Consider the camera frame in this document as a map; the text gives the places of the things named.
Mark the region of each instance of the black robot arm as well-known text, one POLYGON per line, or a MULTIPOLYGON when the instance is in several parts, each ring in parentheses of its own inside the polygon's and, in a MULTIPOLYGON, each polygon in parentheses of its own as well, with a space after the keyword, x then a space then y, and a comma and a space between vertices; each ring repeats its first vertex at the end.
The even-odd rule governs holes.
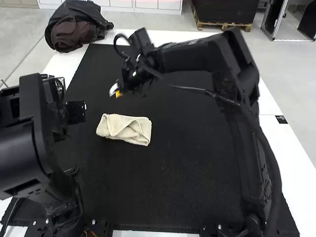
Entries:
POLYGON ((68 125, 84 122, 85 103, 64 102, 64 93, 58 78, 40 74, 23 76, 19 86, 0 91, 0 199, 38 202, 49 224, 43 233, 80 236, 80 189, 58 166, 54 144, 65 139, 68 125))
POLYGON ((156 48, 142 28, 129 38, 117 35, 114 47, 125 59, 125 67, 122 68, 122 77, 110 89, 110 96, 139 92, 143 85, 163 79, 166 73, 211 73, 213 91, 171 86, 215 98, 232 132, 245 225, 243 229, 233 231, 225 223, 218 223, 221 226, 218 235, 271 236, 279 210, 281 178, 275 156, 259 125, 259 72, 241 32, 231 29, 207 38, 167 43, 156 48), (116 46, 119 38, 129 42, 133 55, 119 52, 116 46))

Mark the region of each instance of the black box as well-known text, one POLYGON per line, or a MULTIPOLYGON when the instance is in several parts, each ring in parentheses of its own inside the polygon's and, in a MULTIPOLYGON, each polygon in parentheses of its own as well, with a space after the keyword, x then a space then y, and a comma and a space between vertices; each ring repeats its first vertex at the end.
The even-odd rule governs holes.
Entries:
POLYGON ((259 0, 192 0, 201 22, 249 24, 259 0))

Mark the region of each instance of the folded towel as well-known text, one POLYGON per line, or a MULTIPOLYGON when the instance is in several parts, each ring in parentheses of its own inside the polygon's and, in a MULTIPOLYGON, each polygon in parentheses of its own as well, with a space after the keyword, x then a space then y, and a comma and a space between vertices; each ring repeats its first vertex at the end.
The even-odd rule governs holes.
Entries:
POLYGON ((103 114, 97 127, 97 135, 148 146, 152 134, 152 122, 146 117, 103 114))

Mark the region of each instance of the wooden pallet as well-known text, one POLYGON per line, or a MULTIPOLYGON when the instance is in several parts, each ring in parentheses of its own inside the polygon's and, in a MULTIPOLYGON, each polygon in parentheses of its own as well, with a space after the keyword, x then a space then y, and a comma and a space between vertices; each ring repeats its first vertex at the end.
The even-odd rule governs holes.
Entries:
POLYGON ((221 22, 202 22, 198 19, 198 15, 197 15, 197 12, 196 12, 196 9, 194 8, 193 4, 191 4, 191 9, 192 9, 192 12, 193 12, 193 17, 194 17, 194 20, 196 22, 196 25, 197 25, 197 29, 199 31, 201 31, 203 28, 203 25, 204 26, 221 26, 222 27, 222 31, 225 31, 229 26, 239 26, 239 27, 243 27, 243 29, 246 31, 246 32, 250 32, 251 31, 251 27, 252 27, 252 24, 237 24, 237 23, 221 23, 221 22))

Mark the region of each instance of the concrete floor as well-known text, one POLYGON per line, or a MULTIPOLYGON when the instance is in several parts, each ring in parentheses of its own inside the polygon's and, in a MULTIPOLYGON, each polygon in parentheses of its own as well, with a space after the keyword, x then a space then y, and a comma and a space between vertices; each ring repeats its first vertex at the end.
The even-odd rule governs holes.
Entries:
MULTIPOLYGON (((54 54, 45 40, 41 39, 52 11, 23 10, 0 8, 0 77, 7 79, 9 85, 18 84, 21 75, 43 71, 54 54), (19 16, 20 10, 23 12, 22 17, 14 20, 14 26, 11 23, 2 24, 12 21, 10 16, 19 16), (29 34, 25 29, 32 29, 32 32, 29 34), (13 37, 13 32, 18 32, 17 39, 13 37)), ((149 30, 198 31, 186 1, 180 16, 126 12, 102 14, 114 22, 116 29, 146 27, 149 30)), ((243 32, 243 35, 261 77, 316 167, 316 43, 270 42, 260 30, 262 19, 263 13, 258 13, 251 33, 243 32)), ((294 29, 289 24, 292 20, 291 17, 283 20, 277 39, 296 39, 297 33, 290 32, 294 29)), ((216 27, 203 31, 221 32, 216 27)))

